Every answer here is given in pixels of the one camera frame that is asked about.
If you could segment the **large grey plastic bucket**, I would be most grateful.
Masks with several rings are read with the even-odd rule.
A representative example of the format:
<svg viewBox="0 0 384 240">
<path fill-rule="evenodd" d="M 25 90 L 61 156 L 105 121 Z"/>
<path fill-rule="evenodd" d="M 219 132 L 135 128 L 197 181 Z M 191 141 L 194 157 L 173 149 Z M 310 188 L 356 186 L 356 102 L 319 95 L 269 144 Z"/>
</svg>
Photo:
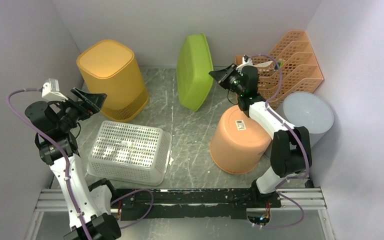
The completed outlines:
<svg viewBox="0 0 384 240">
<path fill-rule="evenodd" d="M 294 92 L 275 111 L 296 127 L 304 126 L 308 129 L 312 158 L 318 159 L 318 142 L 334 124 L 334 113 L 330 106 L 315 94 Z"/>
</svg>

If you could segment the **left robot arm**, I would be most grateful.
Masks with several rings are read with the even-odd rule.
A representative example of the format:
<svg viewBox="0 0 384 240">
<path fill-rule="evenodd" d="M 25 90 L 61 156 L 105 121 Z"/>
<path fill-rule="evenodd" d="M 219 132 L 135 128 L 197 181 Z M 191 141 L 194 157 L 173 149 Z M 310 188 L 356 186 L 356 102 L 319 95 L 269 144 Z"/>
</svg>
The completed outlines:
<svg viewBox="0 0 384 240">
<path fill-rule="evenodd" d="M 76 137 L 71 130 L 79 121 L 100 112 L 105 93 L 87 93 L 76 87 L 79 100 L 36 101 L 24 111 L 36 131 L 35 145 L 41 160 L 59 182 L 69 216 L 71 231 L 65 240 L 116 240 L 121 229 L 111 208 L 119 200 L 109 180 L 87 185 Z"/>
</svg>

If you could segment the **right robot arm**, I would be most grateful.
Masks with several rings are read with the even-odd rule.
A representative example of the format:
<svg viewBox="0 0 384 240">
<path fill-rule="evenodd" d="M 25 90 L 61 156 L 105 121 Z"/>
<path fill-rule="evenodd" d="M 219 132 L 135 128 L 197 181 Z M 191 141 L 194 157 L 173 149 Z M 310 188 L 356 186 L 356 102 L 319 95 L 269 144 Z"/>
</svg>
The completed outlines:
<svg viewBox="0 0 384 240">
<path fill-rule="evenodd" d="M 312 164 L 310 134 L 306 127 L 295 126 L 276 113 L 269 101 L 258 92 L 259 74 L 256 67 L 247 65 L 238 70 L 232 64 L 209 75 L 222 88 L 237 94 L 238 107 L 247 117 L 256 121 L 271 137 L 270 168 L 257 180 L 256 190 L 250 193 L 250 202 L 262 207 L 275 191 L 289 179 L 309 174 Z"/>
</svg>

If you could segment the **green perforated tray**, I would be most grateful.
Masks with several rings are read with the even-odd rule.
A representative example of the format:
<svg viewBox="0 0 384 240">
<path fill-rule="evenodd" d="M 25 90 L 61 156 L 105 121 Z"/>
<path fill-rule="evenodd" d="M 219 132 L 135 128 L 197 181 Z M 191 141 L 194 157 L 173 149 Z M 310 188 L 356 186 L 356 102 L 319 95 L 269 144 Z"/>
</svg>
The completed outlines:
<svg viewBox="0 0 384 240">
<path fill-rule="evenodd" d="M 180 104 L 194 112 L 207 98 L 213 79 L 213 61 L 206 35 L 187 36 L 180 49 L 176 63 L 176 80 Z"/>
</svg>

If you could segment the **orange plastic bucket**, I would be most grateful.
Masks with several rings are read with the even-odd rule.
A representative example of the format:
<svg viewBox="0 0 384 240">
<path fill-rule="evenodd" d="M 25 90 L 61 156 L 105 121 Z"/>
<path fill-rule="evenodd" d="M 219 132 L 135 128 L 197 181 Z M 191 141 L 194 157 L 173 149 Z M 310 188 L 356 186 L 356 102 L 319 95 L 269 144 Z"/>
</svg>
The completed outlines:
<svg viewBox="0 0 384 240">
<path fill-rule="evenodd" d="M 237 130 L 236 120 L 244 120 L 246 130 Z M 237 105 L 221 116 L 210 141 L 210 155 L 214 163 L 230 174 L 245 174 L 260 162 L 272 142 L 270 135 Z"/>
</svg>

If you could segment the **white perforated tray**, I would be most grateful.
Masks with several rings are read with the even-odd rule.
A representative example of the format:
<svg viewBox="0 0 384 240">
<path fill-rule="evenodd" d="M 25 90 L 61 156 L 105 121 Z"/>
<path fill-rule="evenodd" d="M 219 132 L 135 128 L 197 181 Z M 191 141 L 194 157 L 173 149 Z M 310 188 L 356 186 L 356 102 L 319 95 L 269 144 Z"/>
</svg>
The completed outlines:
<svg viewBox="0 0 384 240">
<path fill-rule="evenodd" d="M 157 127 L 105 120 L 87 158 L 87 173 L 157 186 L 167 172 L 172 135 Z"/>
</svg>

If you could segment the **yellow mesh waste basket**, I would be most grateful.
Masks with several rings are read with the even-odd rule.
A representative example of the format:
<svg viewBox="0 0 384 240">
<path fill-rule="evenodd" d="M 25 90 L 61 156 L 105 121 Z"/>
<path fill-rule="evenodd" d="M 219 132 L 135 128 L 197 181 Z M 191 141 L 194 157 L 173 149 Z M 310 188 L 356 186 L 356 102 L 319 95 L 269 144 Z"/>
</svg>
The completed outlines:
<svg viewBox="0 0 384 240">
<path fill-rule="evenodd" d="M 101 113 L 112 121 L 130 122 L 150 96 L 134 52 L 122 43 L 101 40 L 76 60 L 90 93 L 107 95 Z"/>
</svg>

